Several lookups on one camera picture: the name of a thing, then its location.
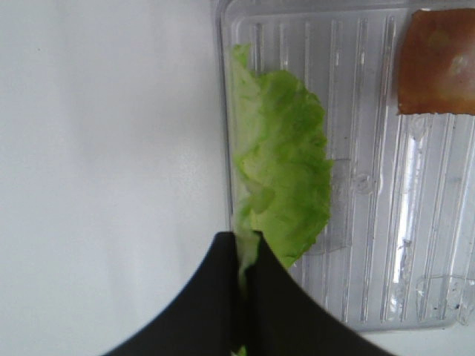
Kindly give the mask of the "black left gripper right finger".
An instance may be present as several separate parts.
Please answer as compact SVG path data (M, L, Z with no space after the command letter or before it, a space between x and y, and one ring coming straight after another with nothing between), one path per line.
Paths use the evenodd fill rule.
M248 355L389 355L320 307L289 275L258 233L246 270Z

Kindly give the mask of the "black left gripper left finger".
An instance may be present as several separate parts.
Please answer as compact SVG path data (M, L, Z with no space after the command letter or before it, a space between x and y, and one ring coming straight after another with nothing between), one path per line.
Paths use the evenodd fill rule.
M235 236L217 233L181 292L108 355L232 355L241 350Z

